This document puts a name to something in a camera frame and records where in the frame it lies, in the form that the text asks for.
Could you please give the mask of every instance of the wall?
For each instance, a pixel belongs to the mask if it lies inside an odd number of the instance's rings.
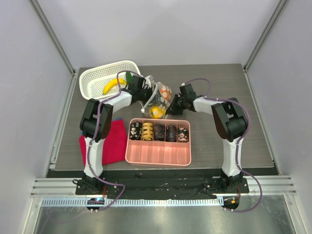
[[[278,0],[39,0],[75,68],[246,63]]]
[[[291,175],[308,225],[312,220],[311,11],[310,0],[289,1],[250,69],[279,169]]]
[[[21,233],[70,73],[26,0],[0,1],[0,227]]]

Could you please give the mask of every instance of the pink organizer box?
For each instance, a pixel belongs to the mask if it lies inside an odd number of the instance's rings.
[[[166,141],[143,141],[131,140],[130,127],[128,133],[128,143],[126,149],[126,161],[134,166],[161,167],[161,168],[181,168],[191,163],[191,127],[185,120],[169,119],[147,119],[134,118],[129,126],[134,122],[149,122],[162,124],[167,127],[174,125],[176,128],[187,128],[189,131],[189,141],[186,143],[166,142]]]

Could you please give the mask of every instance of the banana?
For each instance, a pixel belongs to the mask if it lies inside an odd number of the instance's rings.
[[[120,84],[127,84],[122,78],[119,78]],[[118,85],[117,79],[111,80],[104,88],[103,94],[107,94],[114,86]]]

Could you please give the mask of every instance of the folded red towel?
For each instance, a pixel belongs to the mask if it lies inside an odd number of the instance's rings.
[[[79,138],[83,165],[86,165],[86,143],[84,136]],[[125,160],[127,133],[122,119],[112,121],[111,130],[104,141],[102,164],[107,165]]]

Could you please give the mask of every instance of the white basket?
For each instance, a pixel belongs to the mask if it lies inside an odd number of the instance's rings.
[[[112,88],[106,95],[103,94],[103,89],[108,82],[116,79],[118,72],[123,70],[129,70],[140,74],[137,65],[131,61],[114,62],[84,71],[79,78],[81,95],[89,100],[91,98],[102,99],[118,93],[118,85]],[[118,77],[126,81],[126,73],[121,73]]]

